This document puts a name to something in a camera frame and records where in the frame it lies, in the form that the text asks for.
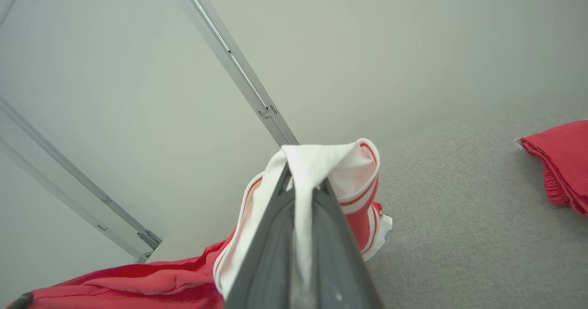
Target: carpeted floor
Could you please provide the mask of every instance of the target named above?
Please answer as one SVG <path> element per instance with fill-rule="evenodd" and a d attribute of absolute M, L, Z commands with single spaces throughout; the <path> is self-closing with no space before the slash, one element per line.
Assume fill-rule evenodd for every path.
<path fill-rule="evenodd" d="M 525 98 L 376 142 L 394 228 L 367 267 L 385 306 L 588 307 L 588 217 L 552 206 L 541 163 L 513 142 L 584 118 L 585 95 Z"/>

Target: white towel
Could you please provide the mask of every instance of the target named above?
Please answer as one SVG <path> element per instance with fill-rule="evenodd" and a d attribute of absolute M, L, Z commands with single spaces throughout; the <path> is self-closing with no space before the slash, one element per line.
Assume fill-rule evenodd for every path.
<path fill-rule="evenodd" d="M 382 248 L 392 228 L 391 217 L 383 215 L 382 206 L 373 201 L 378 189 L 380 156 L 371 141 L 361 138 L 346 145 L 282 146 L 269 160 L 265 171 L 247 186 L 233 237 L 214 262 L 216 288 L 225 299 L 286 163 L 296 190 L 295 259 L 303 290 L 309 288 L 311 279 L 312 190 L 326 177 L 329 177 L 364 260 Z"/>

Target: black strap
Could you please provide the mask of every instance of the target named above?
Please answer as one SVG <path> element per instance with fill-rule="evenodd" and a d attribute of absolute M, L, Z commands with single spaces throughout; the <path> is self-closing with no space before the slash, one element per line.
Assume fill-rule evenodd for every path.
<path fill-rule="evenodd" d="M 26 309 L 33 303 L 34 296 L 31 292 L 25 293 L 16 299 L 6 309 Z"/>

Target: red fabric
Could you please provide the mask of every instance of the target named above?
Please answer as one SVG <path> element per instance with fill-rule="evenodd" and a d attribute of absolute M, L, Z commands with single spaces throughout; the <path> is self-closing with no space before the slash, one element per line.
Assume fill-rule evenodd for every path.
<path fill-rule="evenodd" d="M 379 177 L 376 177 L 376 180 L 374 180 L 374 182 L 375 182 L 374 186 L 370 187 L 370 188 L 372 188 L 372 191 L 369 194 L 369 198 L 367 199 L 366 204 L 362 208 L 358 209 L 355 213 L 347 213 L 345 215 L 345 218 L 347 219 L 347 223 L 349 223 L 349 227 L 351 228 L 351 232 L 353 233 L 353 236 L 355 237 L 355 241 L 357 242 L 357 245 L 359 246 L 360 250 L 364 249 L 363 252 L 369 250 L 369 247 L 371 247 L 371 246 L 366 247 L 366 245 L 368 244 L 369 238 L 370 238 L 370 234 L 374 234 L 374 236 L 372 237 L 372 242 L 373 242 L 374 238 L 376 237 L 376 235 L 375 235 L 376 227 L 375 226 L 372 227 L 373 230 L 370 229 L 368 209 L 372 209 L 372 204 L 374 203 L 373 199 L 376 197 L 376 192 L 378 192 L 378 181 L 379 181 Z M 361 194 L 361 196 L 359 196 L 359 198 L 367 195 L 366 192 Z M 374 223 L 377 223 L 375 221 L 377 221 L 378 219 L 379 219 L 379 217 L 374 218 Z"/>
<path fill-rule="evenodd" d="M 550 202 L 588 215 L 588 120 L 530 135 L 520 143 L 542 160 L 545 192 Z"/>
<path fill-rule="evenodd" d="M 124 265 L 35 290 L 29 308 L 221 309 L 212 265 L 232 237 L 207 247 L 200 257 Z"/>

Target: metal bracket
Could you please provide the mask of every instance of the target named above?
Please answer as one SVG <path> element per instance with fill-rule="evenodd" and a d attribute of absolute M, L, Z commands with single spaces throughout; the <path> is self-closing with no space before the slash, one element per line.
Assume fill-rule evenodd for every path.
<path fill-rule="evenodd" d="M 147 262 L 147 259 L 153 254 L 153 251 L 148 251 L 147 253 L 143 253 L 140 257 L 135 257 L 135 264 L 144 264 Z"/>
<path fill-rule="evenodd" d="M 263 117 L 264 119 L 269 119 L 271 117 L 271 112 L 267 107 L 265 110 L 258 110 L 259 116 Z"/>
<path fill-rule="evenodd" d="M 153 232 L 149 230 L 145 230 L 144 233 L 137 232 L 137 236 L 139 236 L 141 240 L 146 242 L 147 245 L 149 245 L 149 247 L 153 248 L 153 250 L 155 250 L 157 246 L 161 244 L 161 239 L 159 238 L 159 236 L 156 236 L 155 234 L 153 234 Z"/>

